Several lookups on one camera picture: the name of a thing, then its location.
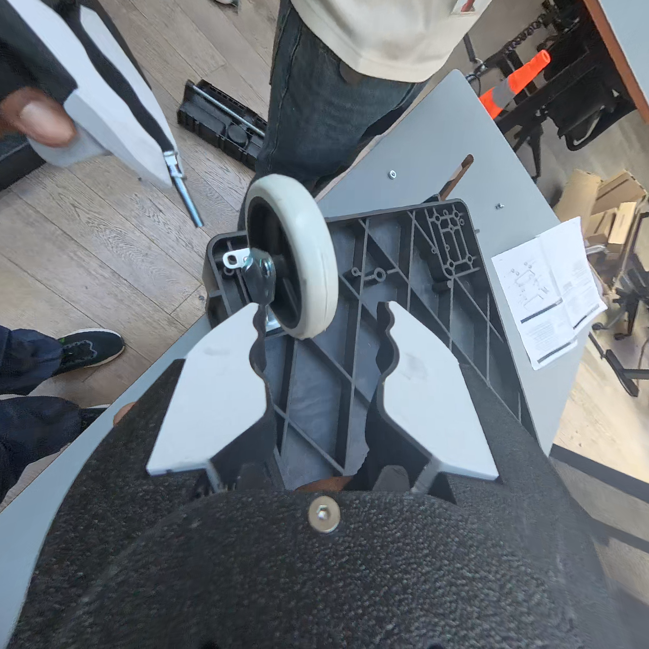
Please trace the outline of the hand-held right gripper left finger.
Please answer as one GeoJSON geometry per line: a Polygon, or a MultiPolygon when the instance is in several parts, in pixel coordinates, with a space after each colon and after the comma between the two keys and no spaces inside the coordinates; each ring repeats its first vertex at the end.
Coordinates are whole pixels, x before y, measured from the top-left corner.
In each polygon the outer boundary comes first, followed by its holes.
{"type": "Polygon", "coordinates": [[[147,472],[237,477],[243,465],[268,461],[277,422],[265,368],[265,308],[251,303],[187,354],[147,472]]]}

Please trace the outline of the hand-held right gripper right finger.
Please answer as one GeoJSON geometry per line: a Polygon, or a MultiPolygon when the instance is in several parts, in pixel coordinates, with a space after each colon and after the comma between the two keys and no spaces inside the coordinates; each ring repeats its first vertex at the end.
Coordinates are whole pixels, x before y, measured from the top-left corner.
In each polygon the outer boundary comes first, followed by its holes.
{"type": "Polygon", "coordinates": [[[372,467],[402,467],[415,492],[440,474],[495,482],[499,471],[459,362],[396,301],[377,306],[381,331],[372,398],[372,467]]]}

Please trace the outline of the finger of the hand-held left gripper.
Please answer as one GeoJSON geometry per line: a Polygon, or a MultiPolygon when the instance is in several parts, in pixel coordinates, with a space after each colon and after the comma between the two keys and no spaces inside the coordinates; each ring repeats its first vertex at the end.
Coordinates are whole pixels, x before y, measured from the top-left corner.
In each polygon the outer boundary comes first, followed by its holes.
{"type": "Polygon", "coordinates": [[[163,153],[176,143],[142,70],[98,1],[77,1],[76,35],[93,66],[163,153]]]}
{"type": "Polygon", "coordinates": [[[119,158],[138,176],[172,187],[163,152],[103,81],[76,35],[77,1],[10,2],[10,93],[36,88],[63,106],[77,137],[66,147],[28,138],[57,166],[101,154],[119,158]]]}

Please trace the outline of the silver metal bolt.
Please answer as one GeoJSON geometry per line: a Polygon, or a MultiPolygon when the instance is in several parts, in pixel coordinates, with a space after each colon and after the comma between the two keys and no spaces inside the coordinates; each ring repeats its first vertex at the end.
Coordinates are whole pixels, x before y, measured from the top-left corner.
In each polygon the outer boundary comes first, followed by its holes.
{"type": "Polygon", "coordinates": [[[186,185],[186,174],[184,173],[179,154],[175,150],[165,150],[163,152],[163,158],[165,160],[171,182],[179,197],[181,198],[183,206],[185,207],[195,227],[201,229],[204,226],[204,222],[186,185]]]}

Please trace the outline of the black ribbed plastic base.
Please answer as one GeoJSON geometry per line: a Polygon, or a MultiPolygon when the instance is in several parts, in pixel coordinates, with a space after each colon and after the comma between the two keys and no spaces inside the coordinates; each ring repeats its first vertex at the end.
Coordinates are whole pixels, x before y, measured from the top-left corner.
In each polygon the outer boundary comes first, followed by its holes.
{"type": "Polygon", "coordinates": [[[430,329],[535,439],[466,205],[430,199],[335,217],[328,226],[339,269],[334,320],[305,341],[281,328],[266,333],[274,456],[284,485],[355,473],[363,461],[367,410],[380,376],[383,302],[397,302],[430,329]]]}

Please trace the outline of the grey caster wheel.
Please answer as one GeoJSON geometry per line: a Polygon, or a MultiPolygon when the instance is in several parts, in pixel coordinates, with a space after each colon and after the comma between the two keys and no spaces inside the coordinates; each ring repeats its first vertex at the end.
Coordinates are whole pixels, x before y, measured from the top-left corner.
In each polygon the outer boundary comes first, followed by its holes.
{"type": "Polygon", "coordinates": [[[291,337],[311,339],[332,323],[338,303],[337,260],[329,228],[302,184],[270,174],[248,189],[243,248],[223,254],[239,270],[252,302],[270,310],[291,337]]]}

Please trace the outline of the grey desk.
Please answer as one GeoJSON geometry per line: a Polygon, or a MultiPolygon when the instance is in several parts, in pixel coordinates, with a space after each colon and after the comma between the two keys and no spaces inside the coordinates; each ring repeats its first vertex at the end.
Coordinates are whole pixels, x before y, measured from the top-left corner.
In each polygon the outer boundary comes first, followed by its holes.
{"type": "MultiPolygon", "coordinates": [[[[319,198],[329,216],[359,214],[419,202],[433,194],[471,154],[474,162],[451,192],[470,212],[480,250],[491,258],[557,226],[559,220],[496,124],[483,111],[458,70],[427,89],[383,137],[363,153],[349,172],[319,198]],[[397,178],[388,177],[394,169],[397,178]],[[499,202],[501,210],[495,209],[499,202]]],[[[45,536],[78,472],[112,428],[120,408],[139,399],[170,363],[184,356],[208,329],[206,317],[186,325],[149,300],[94,253],[86,256],[44,207],[29,199],[38,188],[72,181],[70,196],[81,197],[87,182],[106,171],[125,171],[116,158],[101,157],[72,169],[44,166],[1,192],[1,324],[43,333],[99,324],[126,339],[122,356],[97,370],[72,372],[41,386],[66,389],[65,396],[86,402],[98,396],[109,410],[66,450],[30,468],[1,503],[1,647],[10,643],[45,536]]]]}

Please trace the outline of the person's left hand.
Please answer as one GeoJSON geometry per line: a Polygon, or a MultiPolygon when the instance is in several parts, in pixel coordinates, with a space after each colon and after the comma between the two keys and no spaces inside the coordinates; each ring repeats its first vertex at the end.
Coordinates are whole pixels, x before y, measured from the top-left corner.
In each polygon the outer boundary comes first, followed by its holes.
{"type": "Polygon", "coordinates": [[[1,101],[1,137],[20,133],[46,147],[66,147],[77,137],[62,105],[36,88],[21,88],[1,101]]]}

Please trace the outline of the black sneaker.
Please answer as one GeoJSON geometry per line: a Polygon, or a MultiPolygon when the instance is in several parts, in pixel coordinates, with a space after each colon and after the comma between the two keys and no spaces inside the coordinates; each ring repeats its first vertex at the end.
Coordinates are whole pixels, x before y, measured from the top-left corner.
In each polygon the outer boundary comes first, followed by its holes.
{"type": "Polygon", "coordinates": [[[94,368],[119,357],[126,344],[120,334],[108,329],[83,329],[58,339],[61,363],[53,376],[79,369],[94,368]]]}

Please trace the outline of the white instruction sheet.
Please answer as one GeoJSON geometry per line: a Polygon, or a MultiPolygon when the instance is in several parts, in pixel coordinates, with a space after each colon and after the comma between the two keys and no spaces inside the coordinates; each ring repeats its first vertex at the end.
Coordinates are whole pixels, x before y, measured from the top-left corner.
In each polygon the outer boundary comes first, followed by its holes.
{"type": "Polygon", "coordinates": [[[606,310],[579,217],[491,261],[533,370],[575,348],[580,331],[606,310]]]}

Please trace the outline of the person's legs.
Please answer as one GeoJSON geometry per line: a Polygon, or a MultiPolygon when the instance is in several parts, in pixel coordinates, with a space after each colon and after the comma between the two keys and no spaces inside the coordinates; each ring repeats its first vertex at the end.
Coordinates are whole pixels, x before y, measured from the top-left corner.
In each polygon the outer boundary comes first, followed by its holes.
{"type": "Polygon", "coordinates": [[[1,499],[25,468],[75,441],[108,405],[82,408],[58,396],[32,396],[61,363],[59,338],[1,327],[1,499]]]}

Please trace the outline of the black chair base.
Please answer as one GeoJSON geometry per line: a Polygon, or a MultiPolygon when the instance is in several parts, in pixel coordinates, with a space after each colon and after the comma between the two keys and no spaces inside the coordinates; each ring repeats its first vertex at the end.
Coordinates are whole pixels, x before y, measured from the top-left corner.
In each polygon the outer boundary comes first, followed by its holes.
{"type": "Polygon", "coordinates": [[[606,296],[608,309],[591,327],[589,341],[599,359],[605,361],[624,391],[636,399],[648,387],[648,332],[634,339],[635,326],[648,309],[648,287],[625,286],[606,296]]]}

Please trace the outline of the cardboard box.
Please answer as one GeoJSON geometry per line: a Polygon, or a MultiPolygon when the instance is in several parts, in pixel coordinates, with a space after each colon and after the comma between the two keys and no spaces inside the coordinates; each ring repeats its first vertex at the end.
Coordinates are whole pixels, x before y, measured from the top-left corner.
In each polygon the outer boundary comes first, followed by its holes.
{"type": "Polygon", "coordinates": [[[591,214],[606,212],[625,202],[637,204],[644,201],[647,195],[648,191],[635,176],[623,170],[599,185],[591,214]]]}

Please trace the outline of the orange traffic cone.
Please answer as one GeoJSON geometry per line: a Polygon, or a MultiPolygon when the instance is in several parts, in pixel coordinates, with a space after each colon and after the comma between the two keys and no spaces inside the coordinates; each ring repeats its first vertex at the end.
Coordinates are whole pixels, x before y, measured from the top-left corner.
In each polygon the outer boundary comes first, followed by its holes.
{"type": "Polygon", "coordinates": [[[549,65],[550,53],[543,49],[528,63],[508,75],[500,84],[489,89],[480,96],[480,102],[492,119],[498,118],[516,95],[549,65]]]}

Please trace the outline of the brown edged table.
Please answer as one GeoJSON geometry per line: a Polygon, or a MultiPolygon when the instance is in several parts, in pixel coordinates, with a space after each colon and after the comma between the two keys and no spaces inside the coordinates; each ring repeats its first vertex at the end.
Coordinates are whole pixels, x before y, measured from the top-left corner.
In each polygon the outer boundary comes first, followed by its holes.
{"type": "Polygon", "coordinates": [[[584,4],[640,117],[648,124],[648,2],[584,4]]]}

